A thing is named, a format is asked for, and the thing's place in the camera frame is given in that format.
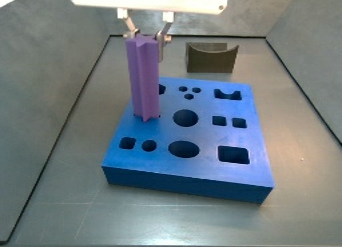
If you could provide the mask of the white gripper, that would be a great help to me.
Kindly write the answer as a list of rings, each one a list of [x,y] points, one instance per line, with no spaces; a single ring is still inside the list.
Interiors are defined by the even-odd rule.
[[[155,35],[159,48],[159,60],[164,60],[165,46],[172,42],[169,30],[176,20],[176,13],[200,13],[218,15],[228,7],[229,0],[71,0],[78,6],[91,6],[103,8],[118,8],[118,18],[127,26],[123,34],[126,39],[134,39],[139,33],[134,21],[130,17],[131,10],[162,11],[165,26]]]

